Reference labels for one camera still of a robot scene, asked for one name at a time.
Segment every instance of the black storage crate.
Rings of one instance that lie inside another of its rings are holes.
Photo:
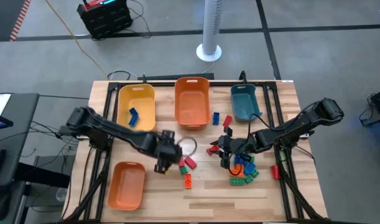
[[[92,38],[103,39],[130,27],[133,23],[126,0],[115,0],[86,11],[80,4],[77,9]]]

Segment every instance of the red block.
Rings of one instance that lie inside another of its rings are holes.
[[[233,117],[230,116],[230,115],[227,115],[227,117],[226,117],[226,119],[225,119],[225,121],[223,123],[223,126],[224,127],[228,127],[232,120],[233,120]]]
[[[189,158],[189,157],[186,157],[185,159],[184,159],[184,162],[191,168],[191,169],[194,169],[196,166],[197,166],[197,163],[194,161],[194,160],[192,160],[191,158]]]
[[[272,177],[277,180],[280,178],[279,169],[277,165],[271,166]]]
[[[179,167],[183,167],[184,166],[184,158],[180,158],[180,161],[178,162],[178,166]]]
[[[214,146],[210,147],[209,149],[207,149],[206,152],[209,154],[209,156],[211,156],[213,154],[213,152],[216,152],[219,150],[220,150],[219,146],[214,145]]]

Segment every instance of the plastic bin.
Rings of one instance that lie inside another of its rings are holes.
[[[246,84],[246,74],[241,72],[239,79],[244,80],[244,84],[234,85],[231,87],[231,102],[233,104],[233,111],[235,120],[238,122],[248,122],[251,114],[262,115],[257,104],[256,87],[251,84]]]
[[[187,130],[200,130],[211,120],[209,81],[203,77],[179,78],[175,84],[175,118]]]
[[[115,165],[108,194],[108,206],[116,210],[135,210],[141,204],[146,169],[137,162]]]
[[[129,110],[136,109],[139,121],[130,129],[136,131],[150,131],[155,126],[155,92],[149,84],[127,85],[121,88],[118,96],[118,114],[116,122],[130,128],[132,118]]]

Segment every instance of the orange bin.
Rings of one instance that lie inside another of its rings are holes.
[[[118,96],[118,115],[116,122],[136,131],[150,131],[155,126],[155,91],[152,85],[127,85],[121,88]],[[129,110],[136,109],[139,120],[135,127],[129,125],[132,115]]]
[[[135,210],[141,204],[146,169],[137,162],[120,162],[114,168],[108,206],[116,210]]]
[[[181,127],[200,130],[211,120],[209,81],[203,77],[179,78],[175,84],[175,118]]]

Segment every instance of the green block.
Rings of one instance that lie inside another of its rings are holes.
[[[259,175],[259,171],[257,171],[256,169],[251,172],[251,176],[253,178],[256,178],[258,175]]]
[[[244,185],[244,184],[245,184],[243,178],[236,178],[236,177],[232,177],[232,178],[230,178],[230,179],[229,179],[229,183],[230,183],[231,185],[238,185],[238,186],[240,186],[240,185]]]
[[[188,172],[187,172],[187,168],[185,168],[185,166],[180,167],[180,173],[181,173],[182,175],[188,173]]]
[[[245,183],[246,184],[250,184],[252,181],[253,181],[253,177],[252,176],[245,177]]]

